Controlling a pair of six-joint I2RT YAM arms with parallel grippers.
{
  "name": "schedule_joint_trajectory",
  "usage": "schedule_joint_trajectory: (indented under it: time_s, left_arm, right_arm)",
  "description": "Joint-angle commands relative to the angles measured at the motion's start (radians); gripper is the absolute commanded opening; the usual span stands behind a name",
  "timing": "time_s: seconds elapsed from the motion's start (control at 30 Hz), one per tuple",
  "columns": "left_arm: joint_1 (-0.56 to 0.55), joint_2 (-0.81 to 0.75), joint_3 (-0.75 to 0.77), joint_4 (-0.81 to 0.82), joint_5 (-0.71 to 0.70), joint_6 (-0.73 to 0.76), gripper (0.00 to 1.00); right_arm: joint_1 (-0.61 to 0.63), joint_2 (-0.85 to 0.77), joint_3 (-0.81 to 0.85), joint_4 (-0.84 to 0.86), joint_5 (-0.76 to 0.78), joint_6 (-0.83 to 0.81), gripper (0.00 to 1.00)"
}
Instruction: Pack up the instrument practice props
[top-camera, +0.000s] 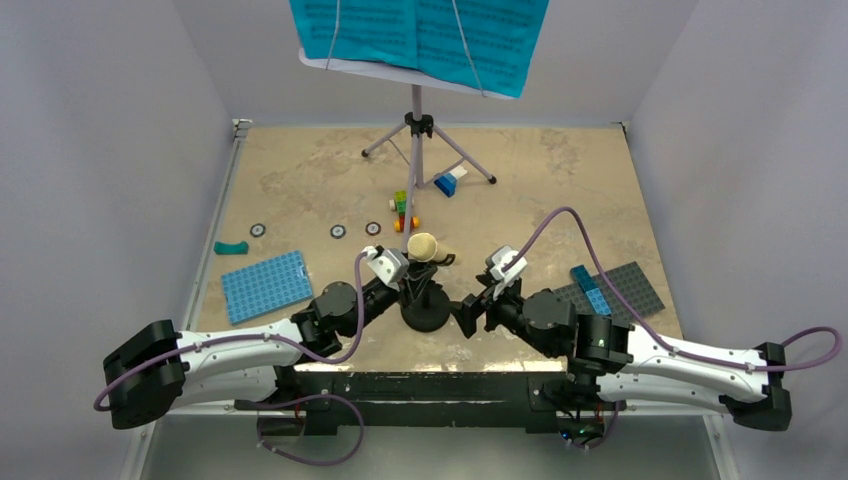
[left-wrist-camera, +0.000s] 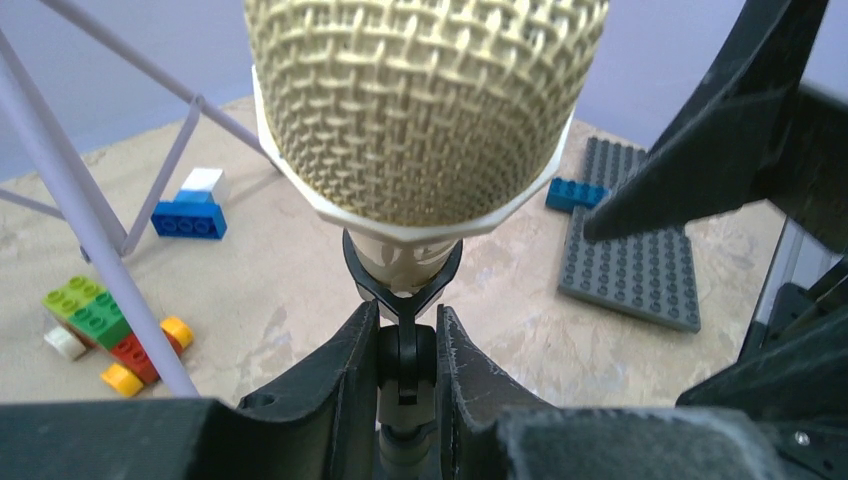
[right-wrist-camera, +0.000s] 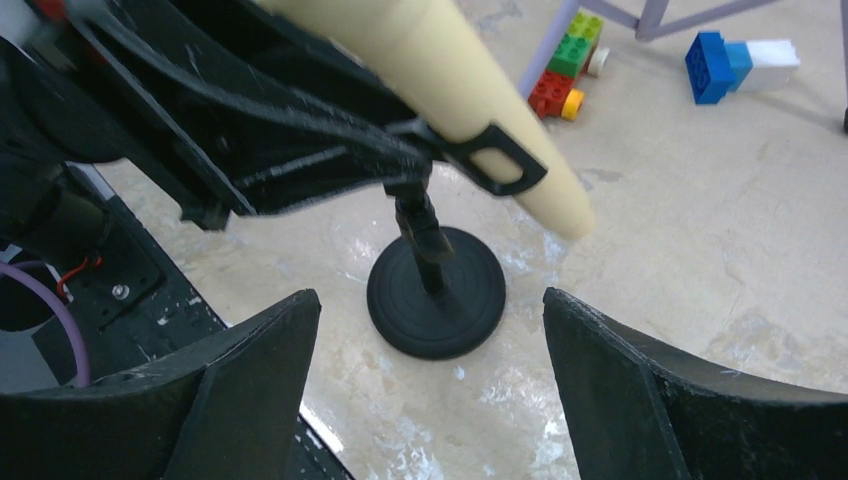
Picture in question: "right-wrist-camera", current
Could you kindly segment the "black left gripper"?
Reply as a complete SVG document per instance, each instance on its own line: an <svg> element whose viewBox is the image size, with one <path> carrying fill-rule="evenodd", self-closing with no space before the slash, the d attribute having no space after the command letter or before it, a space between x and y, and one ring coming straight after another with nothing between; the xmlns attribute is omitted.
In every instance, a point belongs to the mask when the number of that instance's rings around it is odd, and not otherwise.
<svg viewBox="0 0 848 480"><path fill-rule="evenodd" d="M390 133L412 111L377 78L250 1L5 1L1 236L84 259L113 223L62 181L131 160L185 221L224 229L431 172Z"/></svg>

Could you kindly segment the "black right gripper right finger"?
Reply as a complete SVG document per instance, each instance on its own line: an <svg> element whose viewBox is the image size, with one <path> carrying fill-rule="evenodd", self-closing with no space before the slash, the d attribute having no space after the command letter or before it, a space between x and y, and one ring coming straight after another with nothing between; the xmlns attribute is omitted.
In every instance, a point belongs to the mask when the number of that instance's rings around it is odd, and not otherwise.
<svg viewBox="0 0 848 480"><path fill-rule="evenodd" d="M571 294L543 296L584 479L843 479L847 398L685 352Z"/></svg>

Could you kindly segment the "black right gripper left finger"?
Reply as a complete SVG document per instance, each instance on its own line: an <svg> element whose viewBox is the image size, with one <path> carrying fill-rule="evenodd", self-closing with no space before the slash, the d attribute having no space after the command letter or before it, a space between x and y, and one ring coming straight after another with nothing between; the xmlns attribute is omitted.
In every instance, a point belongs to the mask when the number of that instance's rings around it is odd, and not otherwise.
<svg viewBox="0 0 848 480"><path fill-rule="evenodd" d="M85 388L1 399L5 479L281 479L321 304L252 318Z"/></svg>

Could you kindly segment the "cream microphone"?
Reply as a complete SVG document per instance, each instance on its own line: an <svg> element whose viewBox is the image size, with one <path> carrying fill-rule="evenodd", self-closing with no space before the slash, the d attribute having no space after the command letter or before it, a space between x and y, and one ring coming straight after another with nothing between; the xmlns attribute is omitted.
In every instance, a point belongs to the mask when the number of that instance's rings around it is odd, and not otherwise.
<svg viewBox="0 0 848 480"><path fill-rule="evenodd" d="M263 1L261 7L359 58L451 142L498 125L547 170L516 198L546 229L579 239L589 196L546 128L452 1Z"/></svg>

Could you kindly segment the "black microphone desk stand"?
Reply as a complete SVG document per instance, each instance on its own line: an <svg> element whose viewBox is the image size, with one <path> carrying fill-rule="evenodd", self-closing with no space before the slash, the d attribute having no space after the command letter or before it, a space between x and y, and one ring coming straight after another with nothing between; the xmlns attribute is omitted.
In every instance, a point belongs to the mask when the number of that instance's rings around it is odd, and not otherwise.
<svg viewBox="0 0 848 480"><path fill-rule="evenodd" d="M452 142L418 118L388 131L425 143L493 196L529 190L548 170L498 124ZM506 303L503 269L478 237L440 224L425 179L387 184L400 236L375 261L366 301L378 333L396 350L425 360L463 356L498 327Z"/></svg>

